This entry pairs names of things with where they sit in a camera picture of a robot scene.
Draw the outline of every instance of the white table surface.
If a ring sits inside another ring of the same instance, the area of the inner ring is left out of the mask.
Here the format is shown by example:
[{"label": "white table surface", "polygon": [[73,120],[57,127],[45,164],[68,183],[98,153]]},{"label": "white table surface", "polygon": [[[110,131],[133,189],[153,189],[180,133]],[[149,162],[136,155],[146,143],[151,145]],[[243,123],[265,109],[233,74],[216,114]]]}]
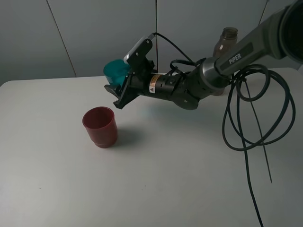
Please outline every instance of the white table surface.
[{"label": "white table surface", "polygon": [[[297,119],[283,140],[267,146],[273,183],[261,148],[249,151],[251,180],[264,225],[297,227],[303,223],[303,76],[276,71],[289,83]],[[251,90],[263,78],[252,78]],[[1,227],[258,226],[244,154],[227,148],[221,135],[227,95],[208,97],[194,111],[143,96],[118,110],[106,82],[45,79],[0,87]],[[283,98],[273,81],[257,101],[264,131]],[[119,140],[112,148],[96,147],[82,125],[96,106],[115,112]],[[244,133],[259,138],[250,105],[242,112]],[[227,131],[240,146],[229,124]]]}]

